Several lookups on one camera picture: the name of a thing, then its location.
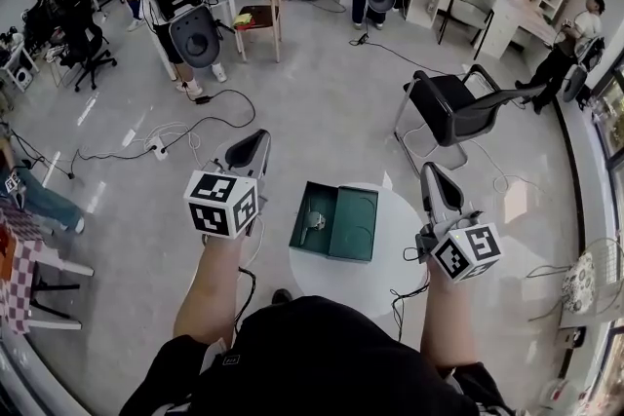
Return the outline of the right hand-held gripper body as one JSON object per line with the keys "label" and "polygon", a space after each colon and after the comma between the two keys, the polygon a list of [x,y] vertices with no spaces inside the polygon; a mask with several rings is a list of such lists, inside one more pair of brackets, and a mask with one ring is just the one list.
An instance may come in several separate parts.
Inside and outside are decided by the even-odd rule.
{"label": "right hand-held gripper body", "polygon": [[418,259],[433,261],[453,283],[481,276],[502,257],[502,242],[493,223],[482,223],[474,210],[437,224],[415,236]]}

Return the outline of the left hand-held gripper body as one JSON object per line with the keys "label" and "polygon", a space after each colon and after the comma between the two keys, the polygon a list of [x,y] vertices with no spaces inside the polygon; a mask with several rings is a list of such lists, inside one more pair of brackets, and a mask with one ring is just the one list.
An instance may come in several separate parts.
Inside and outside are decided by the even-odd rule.
{"label": "left hand-held gripper body", "polygon": [[224,155],[214,154],[204,170],[193,171],[184,191],[194,228],[223,239],[236,239],[242,232],[248,236],[267,202],[264,176],[240,176]]}

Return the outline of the green box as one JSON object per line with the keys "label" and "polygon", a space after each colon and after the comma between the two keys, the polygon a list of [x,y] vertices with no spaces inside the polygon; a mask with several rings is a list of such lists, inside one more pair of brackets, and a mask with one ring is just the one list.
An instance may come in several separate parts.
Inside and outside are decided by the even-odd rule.
{"label": "green box", "polygon": [[[321,231],[309,231],[299,244],[307,200],[326,218]],[[378,193],[358,187],[307,182],[292,229],[289,247],[330,259],[372,261]]]}

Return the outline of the small silver object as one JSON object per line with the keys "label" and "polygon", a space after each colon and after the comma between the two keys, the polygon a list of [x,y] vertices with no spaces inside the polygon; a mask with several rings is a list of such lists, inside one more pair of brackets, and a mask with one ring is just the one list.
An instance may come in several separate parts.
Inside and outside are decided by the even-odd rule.
{"label": "small silver object", "polygon": [[317,210],[312,209],[311,200],[307,200],[307,209],[303,217],[299,244],[304,245],[309,231],[321,231],[326,226],[326,218]]}

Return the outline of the person's left forearm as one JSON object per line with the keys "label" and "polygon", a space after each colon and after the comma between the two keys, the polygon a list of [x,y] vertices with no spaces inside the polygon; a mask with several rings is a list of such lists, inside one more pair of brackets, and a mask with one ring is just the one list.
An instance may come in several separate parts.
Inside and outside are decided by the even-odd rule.
{"label": "person's left forearm", "polygon": [[207,239],[194,279],[176,314],[173,337],[190,336],[208,345],[222,340],[231,346],[239,264],[247,238],[242,232],[236,239]]}

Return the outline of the person's right forearm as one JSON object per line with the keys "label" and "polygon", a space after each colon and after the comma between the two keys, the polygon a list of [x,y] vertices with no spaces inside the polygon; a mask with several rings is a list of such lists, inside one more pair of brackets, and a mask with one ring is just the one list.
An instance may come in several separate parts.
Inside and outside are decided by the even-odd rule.
{"label": "person's right forearm", "polygon": [[478,359],[472,324],[470,283],[453,284],[430,257],[426,311],[420,353],[437,368],[476,363]]}

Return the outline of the white power strip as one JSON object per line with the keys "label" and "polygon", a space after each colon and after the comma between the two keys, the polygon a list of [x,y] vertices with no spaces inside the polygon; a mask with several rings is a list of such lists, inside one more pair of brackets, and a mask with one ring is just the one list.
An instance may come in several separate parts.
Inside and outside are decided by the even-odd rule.
{"label": "white power strip", "polygon": [[168,152],[159,135],[155,135],[147,140],[146,150],[155,155],[158,161],[164,161],[168,157]]}

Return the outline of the floral seat cushion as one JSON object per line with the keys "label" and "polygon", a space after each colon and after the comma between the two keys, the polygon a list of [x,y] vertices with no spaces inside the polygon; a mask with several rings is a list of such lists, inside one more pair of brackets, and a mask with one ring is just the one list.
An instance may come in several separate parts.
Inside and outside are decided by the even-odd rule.
{"label": "floral seat cushion", "polygon": [[596,270],[591,252],[584,252],[565,273],[562,283],[562,305],[572,314],[589,311],[596,293]]}

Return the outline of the light wooden chair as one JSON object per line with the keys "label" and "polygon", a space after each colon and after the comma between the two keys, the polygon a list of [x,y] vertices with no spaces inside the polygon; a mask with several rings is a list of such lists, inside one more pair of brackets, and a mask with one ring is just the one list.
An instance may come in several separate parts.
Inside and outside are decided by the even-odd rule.
{"label": "light wooden chair", "polygon": [[246,31],[261,30],[261,29],[269,29],[272,31],[275,58],[277,62],[281,61],[282,0],[268,0],[268,1],[269,1],[268,4],[245,6],[239,12],[239,14],[251,13],[254,19],[254,26],[252,26],[250,29],[236,30],[233,28],[235,34],[239,35],[240,54],[242,55],[243,61],[247,60],[245,46],[244,46],[243,38],[242,38],[243,33]]}

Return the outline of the large black-framed window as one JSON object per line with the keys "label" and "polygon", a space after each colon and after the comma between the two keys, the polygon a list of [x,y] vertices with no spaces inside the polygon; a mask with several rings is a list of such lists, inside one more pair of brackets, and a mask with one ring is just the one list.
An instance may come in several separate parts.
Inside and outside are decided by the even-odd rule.
{"label": "large black-framed window", "polygon": [[[604,150],[614,238],[624,247],[624,56],[607,74],[594,117]],[[589,398],[591,416],[624,416],[624,299],[607,313],[598,373]]]}

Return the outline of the person's black shirt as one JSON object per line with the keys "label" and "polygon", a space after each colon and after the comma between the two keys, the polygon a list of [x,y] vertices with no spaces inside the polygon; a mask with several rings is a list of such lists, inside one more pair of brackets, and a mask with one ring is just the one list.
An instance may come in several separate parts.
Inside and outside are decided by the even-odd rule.
{"label": "person's black shirt", "polygon": [[319,296],[248,316],[234,345],[166,343],[120,416],[517,416],[481,363],[438,370]]}

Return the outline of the checkered tablecloth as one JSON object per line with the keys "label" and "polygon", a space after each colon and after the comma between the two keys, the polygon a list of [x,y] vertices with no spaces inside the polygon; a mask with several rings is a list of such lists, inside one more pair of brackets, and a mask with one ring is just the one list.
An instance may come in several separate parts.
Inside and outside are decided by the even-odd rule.
{"label": "checkered tablecloth", "polygon": [[29,331],[34,268],[43,248],[30,215],[0,197],[0,318],[17,334]]}

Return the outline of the black chair with chrome frame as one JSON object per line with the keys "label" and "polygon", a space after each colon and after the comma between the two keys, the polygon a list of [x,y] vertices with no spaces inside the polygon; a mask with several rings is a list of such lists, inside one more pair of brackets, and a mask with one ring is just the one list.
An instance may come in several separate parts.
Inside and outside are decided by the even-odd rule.
{"label": "black chair with chrome frame", "polygon": [[[468,80],[479,76],[490,87],[490,93],[475,97],[466,87]],[[434,149],[456,146],[460,153],[465,149],[462,143],[489,133],[497,119],[499,109],[518,98],[534,97],[544,86],[527,89],[503,90],[479,64],[473,64],[463,78],[454,74],[430,77],[418,70],[411,80],[404,84],[404,98],[396,115],[393,135],[404,150],[416,176],[420,169],[415,159],[424,161],[427,155],[412,153],[406,144],[405,132],[400,132],[399,122],[408,104],[413,104],[436,140]]]}

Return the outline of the white table frame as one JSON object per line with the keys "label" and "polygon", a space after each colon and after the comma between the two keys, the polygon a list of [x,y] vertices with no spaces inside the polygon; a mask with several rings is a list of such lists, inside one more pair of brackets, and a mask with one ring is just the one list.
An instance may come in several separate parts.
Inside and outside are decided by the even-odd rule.
{"label": "white table frame", "polygon": [[69,262],[62,259],[39,260],[34,265],[33,280],[31,290],[29,292],[29,309],[26,318],[26,324],[29,329],[53,329],[53,330],[70,330],[79,331],[83,325],[73,319],[68,314],[44,305],[38,301],[38,296],[42,293],[55,291],[71,291],[78,290],[79,284],[48,284],[44,281],[39,272],[39,266],[45,265],[56,268],[60,272],[76,274],[91,278],[95,271],[93,268]]}

